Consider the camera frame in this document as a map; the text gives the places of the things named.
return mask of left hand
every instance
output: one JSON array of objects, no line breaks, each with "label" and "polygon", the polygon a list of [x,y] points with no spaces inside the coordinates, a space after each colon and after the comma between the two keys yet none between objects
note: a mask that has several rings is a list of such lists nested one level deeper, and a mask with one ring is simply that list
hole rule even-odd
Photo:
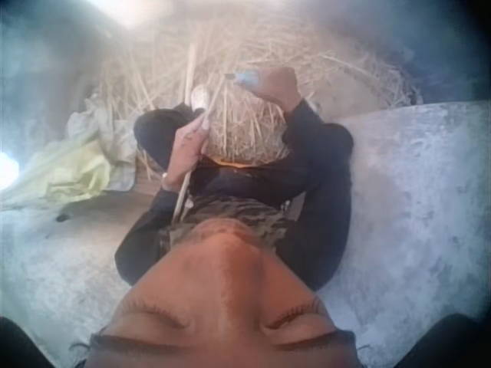
[{"label": "left hand", "polygon": [[164,179],[166,186],[174,192],[180,191],[184,176],[194,169],[206,147],[209,124],[204,118],[203,113],[176,131],[167,177]]}]

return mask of eyelash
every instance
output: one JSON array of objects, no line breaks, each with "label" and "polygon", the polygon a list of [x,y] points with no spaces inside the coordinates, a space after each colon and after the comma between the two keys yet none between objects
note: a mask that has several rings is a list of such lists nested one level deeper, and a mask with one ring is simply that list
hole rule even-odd
[{"label": "eyelash", "polygon": [[321,312],[322,302],[320,302],[319,299],[314,299],[310,303],[299,305],[290,310],[287,310],[285,313],[281,314],[275,322],[270,324],[268,328],[271,328],[272,330],[277,330],[284,324],[292,322],[295,318],[303,314],[321,314]]},{"label": "eyelash", "polygon": [[122,314],[130,314],[136,311],[145,312],[150,314],[160,314],[165,316],[169,321],[174,324],[175,328],[182,329],[186,327],[186,324],[179,318],[175,317],[168,310],[165,310],[156,305],[148,304],[144,301],[128,301],[124,306],[122,306]]}]

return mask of yellow cloth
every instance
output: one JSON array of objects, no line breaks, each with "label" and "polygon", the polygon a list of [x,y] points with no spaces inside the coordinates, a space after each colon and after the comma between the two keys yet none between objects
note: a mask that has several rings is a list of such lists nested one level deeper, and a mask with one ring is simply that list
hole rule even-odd
[{"label": "yellow cloth", "polygon": [[50,143],[0,192],[0,206],[6,210],[90,199],[107,187],[110,174],[97,134]]}]

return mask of shoe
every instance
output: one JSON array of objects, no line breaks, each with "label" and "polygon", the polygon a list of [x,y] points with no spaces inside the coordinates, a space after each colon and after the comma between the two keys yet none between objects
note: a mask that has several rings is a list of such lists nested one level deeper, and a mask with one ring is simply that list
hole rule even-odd
[{"label": "shoe", "polygon": [[194,87],[191,92],[191,108],[193,111],[207,110],[209,107],[209,91],[204,84]]}]

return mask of black long-sleeve shirt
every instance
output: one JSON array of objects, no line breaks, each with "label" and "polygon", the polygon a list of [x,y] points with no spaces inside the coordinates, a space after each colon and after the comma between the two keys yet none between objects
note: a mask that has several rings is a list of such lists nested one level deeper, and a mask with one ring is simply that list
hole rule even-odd
[{"label": "black long-sleeve shirt", "polygon": [[177,194],[160,191],[117,250],[122,277],[134,284],[195,225],[222,217],[251,227],[309,287],[325,284],[334,274],[348,238],[353,140],[344,127],[323,123],[305,101],[285,120],[288,145],[303,159],[310,175],[297,221],[254,199],[198,195],[181,223],[170,225]]}]

